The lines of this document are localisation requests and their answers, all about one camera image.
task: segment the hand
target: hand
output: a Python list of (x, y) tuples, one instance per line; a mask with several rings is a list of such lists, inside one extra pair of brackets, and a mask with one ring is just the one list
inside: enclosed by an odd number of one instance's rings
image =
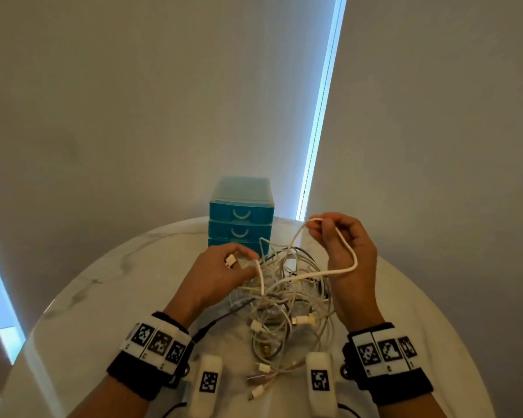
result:
[(353, 248), (359, 261), (354, 271), (329, 276), (331, 297), (338, 318), (349, 331), (384, 323), (376, 302), (377, 248), (363, 225), (356, 218), (341, 213), (324, 213), (310, 218), (323, 218), (323, 221), (309, 222), (306, 227), (327, 251), (328, 270), (345, 269), (352, 265), (352, 256), (335, 227)]
[(256, 252), (239, 244), (207, 248), (198, 256), (164, 312), (188, 328), (204, 309), (221, 302), (234, 288), (256, 277), (255, 267), (241, 269), (238, 262), (232, 270), (226, 266), (225, 259), (236, 252), (252, 260), (259, 258)]

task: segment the white wall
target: white wall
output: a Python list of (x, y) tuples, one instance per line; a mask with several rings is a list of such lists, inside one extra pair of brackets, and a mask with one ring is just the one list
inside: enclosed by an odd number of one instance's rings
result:
[(523, 0), (348, 0), (308, 213), (357, 216), (523, 417)]
[(0, 0), (0, 272), (31, 329), (224, 174), (294, 217), (335, 0)]

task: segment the wearable device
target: wearable device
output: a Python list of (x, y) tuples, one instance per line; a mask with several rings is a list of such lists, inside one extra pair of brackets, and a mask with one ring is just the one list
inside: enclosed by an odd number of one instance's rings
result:
[(180, 381), (193, 349), (188, 331), (162, 312), (136, 323), (107, 373), (146, 400)]
[(412, 399), (434, 390), (416, 349), (392, 323), (349, 334), (343, 346), (343, 377), (368, 390), (377, 406)]

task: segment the drawer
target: drawer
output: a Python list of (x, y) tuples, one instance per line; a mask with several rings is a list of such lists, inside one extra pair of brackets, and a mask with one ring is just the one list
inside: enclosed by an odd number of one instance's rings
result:
[(261, 257), (262, 255), (267, 255), (267, 253), (269, 252), (269, 244), (267, 242), (262, 242), (261, 245), (263, 246), (263, 250), (264, 250), (264, 253), (262, 253), (262, 251), (260, 250), (260, 244), (259, 243), (256, 243), (256, 242), (244, 242), (244, 241), (240, 241), (240, 240), (228, 240), (228, 239), (212, 239), (212, 238), (209, 238), (207, 240), (207, 245), (208, 246), (218, 246), (218, 245), (224, 245), (224, 244), (228, 244), (230, 242), (236, 242), (240, 245), (243, 245), (247, 248), (250, 248), (252, 251), (254, 252), (257, 252), (258, 255)]
[(210, 202), (209, 218), (241, 224), (272, 224), (274, 210), (274, 207), (245, 207)]
[(258, 243), (261, 237), (271, 237), (271, 225), (236, 224), (209, 220), (209, 237)]

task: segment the marble tabletop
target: marble tabletop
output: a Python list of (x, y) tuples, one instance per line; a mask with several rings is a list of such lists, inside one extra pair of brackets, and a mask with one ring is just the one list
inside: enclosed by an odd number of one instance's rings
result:
[[(207, 220), (194, 218), (147, 232), (113, 249), (78, 275), (31, 332), (2, 394), (0, 418), (67, 416), (104, 377), (132, 324), (170, 300), (197, 255), (207, 248)], [(300, 225), (275, 218), (272, 241), (288, 243)], [(327, 256), (323, 248), (305, 232), (300, 238), (300, 246), (324, 269)], [(448, 417), (495, 416), (479, 372), (449, 321), (419, 288), (381, 258), (377, 301), (384, 317), (411, 338), (434, 385), (434, 396)], [(228, 308), (228, 303), (223, 303), (206, 311), (198, 320), (200, 324)], [(338, 321), (335, 329), (328, 350), (340, 365), (346, 330)], [(218, 323), (197, 346), (197, 352), (219, 355), (225, 364), (214, 416), (311, 415), (303, 370), (279, 377), (264, 396), (246, 399), (245, 376), (253, 372), (254, 358), (248, 329), (238, 318)], [(338, 381), (337, 398), (362, 418), (378, 417), (368, 392), (359, 391), (354, 382)], [(181, 400), (180, 388), (164, 388), (147, 417), (160, 417)]]

